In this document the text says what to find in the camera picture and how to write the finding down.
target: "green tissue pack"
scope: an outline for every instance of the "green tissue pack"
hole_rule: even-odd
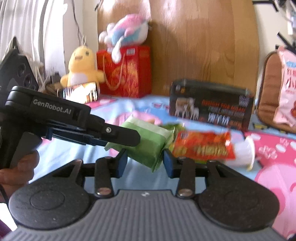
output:
[[[151,168],[152,172],[159,168],[162,161],[161,152],[173,141],[173,131],[139,120],[133,116],[130,116],[121,126],[138,131],[141,136],[140,144],[136,147],[129,147],[109,142],[105,146],[105,150],[113,148],[121,151],[121,149],[125,148],[128,150],[130,158]]]

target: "pink and blue plush toy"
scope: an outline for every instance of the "pink and blue plush toy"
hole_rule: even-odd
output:
[[[110,23],[107,31],[101,32],[99,42],[112,46],[112,60],[114,63],[121,61],[121,46],[140,45],[148,34],[148,22],[139,14],[129,14],[117,23]]]

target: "pink snack bag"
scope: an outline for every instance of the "pink snack bag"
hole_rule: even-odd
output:
[[[279,106],[274,114],[274,122],[296,125],[296,55],[284,47],[277,51],[281,59],[281,90]]]

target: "black speaker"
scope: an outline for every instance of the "black speaker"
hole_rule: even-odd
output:
[[[0,64],[0,91],[10,91],[14,86],[23,86],[38,90],[39,86],[26,56],[19,53],[16,38]]]

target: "wooden panel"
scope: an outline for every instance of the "wooden panel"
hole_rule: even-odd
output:
[[[184,77],[256,91],[259,43],[251,0],[104,0],[98,32],[138,12],[151,26],[153,94],[169,95],[171,82]]]

